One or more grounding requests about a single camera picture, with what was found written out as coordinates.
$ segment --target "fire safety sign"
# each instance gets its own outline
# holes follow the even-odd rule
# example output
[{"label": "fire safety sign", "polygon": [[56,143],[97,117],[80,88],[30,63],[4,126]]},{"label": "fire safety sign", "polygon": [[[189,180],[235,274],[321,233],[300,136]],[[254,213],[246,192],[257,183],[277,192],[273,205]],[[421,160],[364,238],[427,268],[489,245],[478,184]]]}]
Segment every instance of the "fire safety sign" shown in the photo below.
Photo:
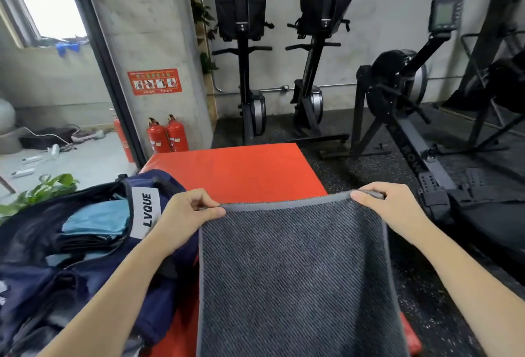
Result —
[{"label": "fire safety sign", "polygon": [[182,92],[179,72],[176,68],[152,71],[128,71],[133,94],[158,95],[160,93]]}]

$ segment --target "gray towel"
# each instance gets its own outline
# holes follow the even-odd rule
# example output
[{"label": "gray towel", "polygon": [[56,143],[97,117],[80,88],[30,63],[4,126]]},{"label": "gray towel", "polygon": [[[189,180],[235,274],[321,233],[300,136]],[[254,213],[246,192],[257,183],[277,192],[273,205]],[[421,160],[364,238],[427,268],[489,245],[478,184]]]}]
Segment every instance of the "gray towel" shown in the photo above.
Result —
[{"label": "gray towel", "polygon": [[386,226],[349,193],[225,206],[200,230],[197,357],[406,357]]}]

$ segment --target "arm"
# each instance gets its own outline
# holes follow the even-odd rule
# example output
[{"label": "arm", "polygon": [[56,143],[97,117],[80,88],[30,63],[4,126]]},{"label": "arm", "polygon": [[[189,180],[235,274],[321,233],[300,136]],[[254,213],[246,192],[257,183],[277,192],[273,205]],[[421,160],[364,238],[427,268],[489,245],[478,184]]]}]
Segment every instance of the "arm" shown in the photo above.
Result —
[{"label": "arm", "polygon": [[404,184],[371,183],[384,201],[353,192],[352,199],[376,211],[430,261],[489,357],[522,356],[525,302],[438,229]]},{"label": "arm", "polygon": [[204,222],[224,216],[218,206],[202,189],[176,194],[153,230],[39,357],[69,357],[71,350],[77,357],[120,356],[162,260]]}]

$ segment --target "red fire extinguisher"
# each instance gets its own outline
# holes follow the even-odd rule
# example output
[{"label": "red fire extinguisher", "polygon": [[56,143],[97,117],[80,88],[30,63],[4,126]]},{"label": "red fire extinguisher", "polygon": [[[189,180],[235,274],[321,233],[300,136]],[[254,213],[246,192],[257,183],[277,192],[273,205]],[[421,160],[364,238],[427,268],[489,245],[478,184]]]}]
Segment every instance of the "red fire extinguisher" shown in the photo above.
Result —
[{"label": "red fire extinguisher", "polygon": [[124,153],[126,154],[126,158],[128,159],[128,162],[133,163],[134,162],[133,155],[131,154],[128,140],[126,140],[126,136],[124,136],[124,131],[122,130],[122,126],[116,114],[115,114],[115,120],[113,121],[113,126],[115,127],[117,135],[119,135],[119,139],[122,144],[122,148],[124,149]]},{"label": "red fire extinguisher", "polygon": [[150,127],[147,132],[151,148],[155,153],[170,152],[170,144],[167,141],[166,128],[155,121],[154,118],[150,118]]},{"label": "red fire extinguisher", "polygon": [[170,139],[171,151],[180,152],[189,150],[184,125],[177,122],[177,119],[171,114],[166,126],[166,131]]}]

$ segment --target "hand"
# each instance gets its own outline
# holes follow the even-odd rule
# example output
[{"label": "hand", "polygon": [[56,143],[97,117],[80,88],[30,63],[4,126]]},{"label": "hand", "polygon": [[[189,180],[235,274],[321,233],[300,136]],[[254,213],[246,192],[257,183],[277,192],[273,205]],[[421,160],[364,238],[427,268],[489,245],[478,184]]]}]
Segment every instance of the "hand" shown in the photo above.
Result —
[{"label": "hand", "polygon": [[151,241],[154,248],[164,256],[169,256],[184,245],[206,221],[224,215],[225,209],[212,200],[203,188],[175,194],[145,240]]},{"label": "hand", "polygon": [[374,182],[360,189],[377,191],[386,196],[384,200],[378,200],[359,191],[352,191],[350,194],[354,201],[379,214],[397,234],[412,245],[418,246],[421,234],[427,232],[429,226],[434,227],[406,184]]}]

